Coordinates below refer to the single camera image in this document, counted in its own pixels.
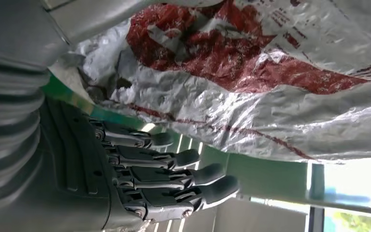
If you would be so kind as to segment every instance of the ribbed gray surface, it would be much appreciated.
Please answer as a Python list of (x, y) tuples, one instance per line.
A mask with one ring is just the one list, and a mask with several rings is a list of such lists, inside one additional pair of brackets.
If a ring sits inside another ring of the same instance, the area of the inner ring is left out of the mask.
[(16, 199), (38, 167), (39, 87), (48, 80), (46, 72), (0, 67), (0, 207)]

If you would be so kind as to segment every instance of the green foliage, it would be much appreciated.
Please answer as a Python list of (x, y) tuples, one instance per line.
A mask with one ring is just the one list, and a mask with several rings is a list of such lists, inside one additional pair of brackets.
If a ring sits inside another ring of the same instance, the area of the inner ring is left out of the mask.
[(344, 226), (355, 232), (371, 232), (371, 217), (337, 212), (335, 218), (341, 219)]

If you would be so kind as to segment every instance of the metal screw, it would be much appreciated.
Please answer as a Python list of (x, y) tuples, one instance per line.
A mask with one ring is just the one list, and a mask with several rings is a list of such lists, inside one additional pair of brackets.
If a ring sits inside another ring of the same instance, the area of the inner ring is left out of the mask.
[(135, 214), (137, 214), (139, 217), (143, 218), (143, 211), (141, 211), (140, 209), (134, 211)]
[(191, 216), (191, 214), (193, 213), (193, 211), (191, 209), (187, 209), (184, 211), (183, 213), (183, 218), (188, 218), (189, 216)]

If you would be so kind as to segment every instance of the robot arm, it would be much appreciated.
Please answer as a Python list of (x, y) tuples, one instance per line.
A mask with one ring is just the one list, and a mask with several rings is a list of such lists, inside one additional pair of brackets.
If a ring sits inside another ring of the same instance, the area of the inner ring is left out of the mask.
[(79, 109), (45, 100), (39, 89), (70, 44), (155, 2), (0, 0), (0, 231), (100, 231), (183, 218), (238, 191), (218, 167), (176, 170), (198, 160), (193, 151), (103, 146)]

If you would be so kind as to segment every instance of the red and white bag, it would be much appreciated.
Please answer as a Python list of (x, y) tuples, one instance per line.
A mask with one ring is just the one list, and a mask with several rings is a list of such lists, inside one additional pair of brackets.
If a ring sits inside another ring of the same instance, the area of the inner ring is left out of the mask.
[(371, 1), (153, 5), (77, 52), (118, 113), (252, 157), (371, 160)]

